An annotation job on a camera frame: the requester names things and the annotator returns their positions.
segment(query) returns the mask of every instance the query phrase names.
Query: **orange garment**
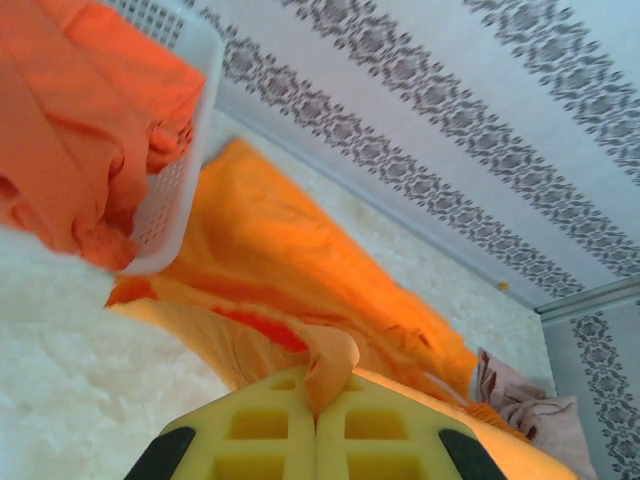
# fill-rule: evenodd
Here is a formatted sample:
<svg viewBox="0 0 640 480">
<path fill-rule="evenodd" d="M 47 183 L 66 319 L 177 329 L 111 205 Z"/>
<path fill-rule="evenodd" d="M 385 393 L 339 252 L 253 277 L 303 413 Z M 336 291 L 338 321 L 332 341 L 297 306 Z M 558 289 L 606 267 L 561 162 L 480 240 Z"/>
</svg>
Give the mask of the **orange garment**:
<svg viewBox="0 0 640 480">
<path fill-rule="evenodd" d="M 144 116 L 149 130 L 147 170 L 158 172 L 182 158 L 192 139 L 192 117 L 204 77 L 101 3 L 38 1 L 114 91 Z"/>
<path fill-rule="evenodd" d="M 142 289 L 138 293 L 145 296 Z M 309 406 L 316 414 L 322 412 L 343 390 L 356 365 L 374 372 L 388 370 L 384 360 L 375 354 L 361 358 L 358 345 L 345 332 L 333 327 L 307 325 L 297 318 L 265 307 L 236 305 L 232 319 L 204 307 L 163 300 L 145 298 L 128 303 L 124 298 L 112 297 L 111 300 L 125 302 L 114 304 L 114 311 L 163 327 L 182 340 L 231 390 L 251 385 L 294 366 L 309 365 L 305 388 Z M 278 340 L 282 340 L 283 336 L 269 327 L 266 328 L 267 334 L 264 334 L 267 318 L 289 329 L 289 333 L 304 348 L 292 350 L 282 345 Z M 275 340 L 269 338 L 274 333 L 278 337 Z M 432 398 L 446 401 L 472 417 L 527 442 L 523 434 L 510 428 L 488 405 L 461 402 L 437 385 L 430 385 L 429 392 Z"/>
<path fill-rule="evenodd" d="M 121 278 L 109 303 L 143 297 L 231 318 L 248 305 L 338 328 L 355 340 L 361 362 L 435 395 L 425 371 L 466 397 L 478 361 L 440 315 L 242 140 L 201 173 L 177 259 L 161 273 Z"/>
<path fill-rule="evenodd" d="M 97 266 L 120 270 L 137 250 L 127 235 L 133 211 L 148 189 L 150 141 L 153 145 L 156 130 L 157 136 L 170 137 L 171 128 L 180 125 L 184 132 L 176 135 L 188 137 L 183 117 L 203 77 L 151 45 L 111 9 L 84 4 L 94 15 L 67 17 L 72 20 L 69 28 L 93 29 L 104 39 L 101 50 L 97 41 L 92 45 L 99 50 L 95 55 L 63 35 L 38 1 L 0 2 L 0 223 L 36 233 L 54 251 L 80 253 Z M 63 1 L 47 0 L 47 5 L 62 6 Z M 119 63 L 124 44 L 129 54 Z M 157 69 L 132 68 L 136 56 L 143 65 L 153 56 L 155 66 L 169 65 L 169 74 L 180 79 L 166 84 L 165 77 L 154 75 Z M 191 90 L 183 99 L 185 108 L 177 108 L 176 121 L 171 102 L 131 101 L 140 91 L 170 91 L 187 84 Z M 171 128 L 163 130 L 165 124 Z M 167 142 L 158 144 L 166 148 Z M 183 153 L 184 145 L 178 146 L 167 161 Z M 161 164 L 153 160 L 151 169 Z"/>
</svg>

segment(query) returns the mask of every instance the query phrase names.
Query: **orange fabric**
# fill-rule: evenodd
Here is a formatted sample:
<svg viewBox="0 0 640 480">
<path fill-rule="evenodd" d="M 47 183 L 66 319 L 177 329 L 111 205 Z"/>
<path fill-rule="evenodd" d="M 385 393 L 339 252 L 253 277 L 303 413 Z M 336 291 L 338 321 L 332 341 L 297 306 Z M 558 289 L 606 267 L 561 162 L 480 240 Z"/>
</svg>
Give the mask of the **orange fabric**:
<svg viewBox="0 0 640 480">
<path fill-rule="evenodd" d="M 306 391 L 312 411 L 320 413 L 344 388 L 356 365 L 372 371 L 386 370 L 380 359 L 368 355 L 360 358 L 356 342 L 332 327 L 302 324 L 298 319 L 269 311 L 265 307 L 236 305 L 233 318 L 204 307 L 143 298 L 130 303 L 116 302 L 116 312 L 165 328 L 196 352 L 226 383 L 236 390 L 274 373 L 298 365 L 309 365 Z M 227 311 L 228 306 L 220 308 Z M 304 349 L 291 350 L 283 337 L 271 338 L 261 330 L 257 319 L 290 329 Z M 248 320 L 248 326 L 242 319 Z M 520 432 L 509 427 L 500 415 L 486 404 L 461 404 L 446 391 L 433 385 L 432 398 L 446 401 L 466 411 L 471 417 L 528 442 Z"/>
<path fill-rule="evenodd" d="M 82 8 L 65 10 L 63 34 L 48 13 L 71 3 Z M 0 120 L 0 222 L 36 233 L 57 252 L 126 267 L 137 250 L 127 235 L 147 170 L 184 153 L 203 77 L 110 8 L 86 1 L 0 2 L 0 58 L 0 104 L 10 112 Z M 134 68 L 136 59 L 145 68 Z M 166 75 L 156 75 L 163 67 Z M 169 100 L 150 102 L 155 94 Z M 176 148 L 161 139 L 154 153 L 156 131 L 173 134 Z"/>
<path fill-rule="evenodd" d="M 338 328 L 376 371 L 422 391 L 437 390 L 428 371 L 466 396 L 477 364 L 440 315 L 242 140 L 201 173 L 178 258 L 159 274 L 120 279 L 110 303 L 135 296 L 142 280 L 163 300 L 256 305 Z"/>
</svg>

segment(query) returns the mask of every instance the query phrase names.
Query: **white fluffy rug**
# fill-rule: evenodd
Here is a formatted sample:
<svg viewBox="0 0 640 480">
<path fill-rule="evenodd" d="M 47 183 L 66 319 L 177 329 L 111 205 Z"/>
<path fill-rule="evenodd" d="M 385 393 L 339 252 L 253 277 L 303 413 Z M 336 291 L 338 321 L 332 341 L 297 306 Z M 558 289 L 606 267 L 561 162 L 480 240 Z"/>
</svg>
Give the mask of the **white fluffy rug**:
<svg viewBox="0 0 640 480">
<path fill-rule="evenodd" d="M 122 479 L 226 393 L 169 334 L 102 310 L 107 275 L 7 231 L 0 245 L 0 479 Z"/>
</svg>

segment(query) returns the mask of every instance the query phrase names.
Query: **laundry basket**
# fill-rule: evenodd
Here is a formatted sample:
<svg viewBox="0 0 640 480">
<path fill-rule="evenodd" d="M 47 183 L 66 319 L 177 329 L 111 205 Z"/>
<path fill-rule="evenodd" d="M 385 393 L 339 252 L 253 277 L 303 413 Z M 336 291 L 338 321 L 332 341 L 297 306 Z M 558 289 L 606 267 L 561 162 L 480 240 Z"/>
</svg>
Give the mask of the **laundry basket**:
<svg viewBox="0 0 640 480">
<path fill-rule="evenodd" d="M 134 218 L 132 239 L 138 244 L 139 251 L 122 272 L 126 275 L 158 272 L 178 255 L 211 129 L 224 44 L 206 21 L 178 2 L 105 0 L 140 31 L 207 77 L 194 116 L 194 136 L 188 154 L 160 174 L 149 176 L 149 193 Z"/>
</svg>

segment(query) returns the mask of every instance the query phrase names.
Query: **pink towel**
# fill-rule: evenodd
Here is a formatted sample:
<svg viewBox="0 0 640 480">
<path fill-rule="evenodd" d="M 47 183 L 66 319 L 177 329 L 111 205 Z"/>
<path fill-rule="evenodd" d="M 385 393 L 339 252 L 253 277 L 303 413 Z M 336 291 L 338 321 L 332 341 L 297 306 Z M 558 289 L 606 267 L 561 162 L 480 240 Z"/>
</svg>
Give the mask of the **pink towel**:
<svg viewBox="0 0 640 480">
<path fill-rule="evenodd" d="M 548 398 L 544 390 L 488 352 L 481 350 L 479 357 L 476 400 L 491 405 L 511 427 L 582 480 L 597 480 L 576 397 Z"/>
</svg>

